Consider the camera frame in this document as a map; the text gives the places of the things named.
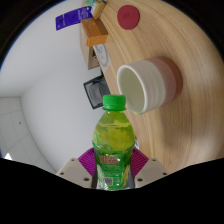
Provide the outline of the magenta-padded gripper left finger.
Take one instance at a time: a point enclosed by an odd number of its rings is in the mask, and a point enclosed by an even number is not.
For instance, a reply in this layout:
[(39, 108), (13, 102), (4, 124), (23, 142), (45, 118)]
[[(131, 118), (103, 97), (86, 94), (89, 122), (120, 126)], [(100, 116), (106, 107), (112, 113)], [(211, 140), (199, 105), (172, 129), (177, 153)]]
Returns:
[(96, 189), (98, 179), (94, 149), (87, 150), (78, 158), (70, 158), (56, 175), (83, 188)]

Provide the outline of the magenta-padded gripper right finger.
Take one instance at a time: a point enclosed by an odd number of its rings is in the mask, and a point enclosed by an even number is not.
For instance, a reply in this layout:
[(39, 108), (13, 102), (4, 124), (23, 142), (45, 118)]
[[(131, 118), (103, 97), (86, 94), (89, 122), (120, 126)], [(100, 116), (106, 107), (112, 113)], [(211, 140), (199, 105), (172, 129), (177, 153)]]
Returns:
[(148, 158), (140, 150), (134, 148), (130, 162), (128, 187), (141, 188), (167, 176), (169, 172), (156, 158)]

